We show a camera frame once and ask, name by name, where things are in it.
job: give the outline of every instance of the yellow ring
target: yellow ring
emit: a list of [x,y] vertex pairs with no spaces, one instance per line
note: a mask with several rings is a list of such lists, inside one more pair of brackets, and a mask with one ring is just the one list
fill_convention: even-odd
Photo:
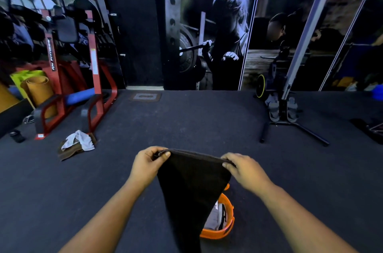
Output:
[[259,79],[259,77],[261,77],[261,76],[262,76],[263,79],[264,79],[264,89],[263,89],[262,94],[261,94],[260,96],[257,95],[258,98],[261,98],[261,97],[263,96],[263,94],[264,94],[264,92],[265,92],[265,88],[266,88],[266,80],[265,80],[265,76],[261,74],[261,75],[258,76],[258,79]]

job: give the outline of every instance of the black gym floor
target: black gym floor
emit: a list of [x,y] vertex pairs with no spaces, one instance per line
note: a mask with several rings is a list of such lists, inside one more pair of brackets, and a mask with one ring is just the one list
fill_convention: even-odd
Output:
[[[256,159],[271,180],[361,252],[383,248],[383,146],[349,119],[377,117],[383,103],[363,93],[300,92],[299,120],[327,138],[323,147],[294,127],[272,126],[251,92],[163,91],[159,102],[132,102],[121,91],[96,130],[95,150],[64,162],[59,143],[79,126],[77,109],[42,141],[23,125],[21,144],[0,139],[2,252],[58,251],[123,185],[136,153],[151,145]],[[257,197],[232,179],[225,193],[235,222],[222,240],[202,240],[203,252],[291,252]],[[185,225],[188,213],[185,212]],[[117,252],[176,252],[157,179],[137,201]]]

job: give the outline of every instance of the black door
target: black door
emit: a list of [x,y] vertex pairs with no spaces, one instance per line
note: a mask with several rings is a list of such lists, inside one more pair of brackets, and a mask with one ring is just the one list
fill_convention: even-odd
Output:
[[127,84],[162,86],[155,0],[105,1]]

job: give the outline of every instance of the red gym machine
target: red gym machine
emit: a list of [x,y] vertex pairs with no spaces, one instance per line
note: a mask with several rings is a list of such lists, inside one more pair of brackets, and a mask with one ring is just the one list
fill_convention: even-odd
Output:
[[[62,7],[55,8],[53,11],[41,10],[43,19],[47,22],[45,41],[56,94],[38,106],[34,112],[37,133],[35,139],[44,139],[74,109],[74,106],[68,107],[65,104],[63,82],[60,78],[60,65],[55,52],[56,40],[64,43],[76,43],[79,41],[79,30],[85,30],[88,34],[95,94],[81,109],[81,128],[84,133],[92,133],[96,129],[117,97],[117,86],[109,73],[108,67],[105,63],[98,61],[92,11],[67,8],[64,0],[60,0],[60,5]],[[105,103],[101,88],[100,68],[112,89],[110,97]],[[52,105],[57,106],[58,114],[48,122],[45,119],[45,112]],[[96,113],[92,117],[92,108],[94,106],[96,107]]]

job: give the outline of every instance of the yellow-rimmed wheel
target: yellow-rimmed wheel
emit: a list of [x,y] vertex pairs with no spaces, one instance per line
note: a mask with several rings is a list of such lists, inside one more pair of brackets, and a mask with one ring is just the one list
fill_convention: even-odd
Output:
[[264,75],[259,75],[256,82],[256,96],[257,98],[261,98],[266,89],[266,80]]

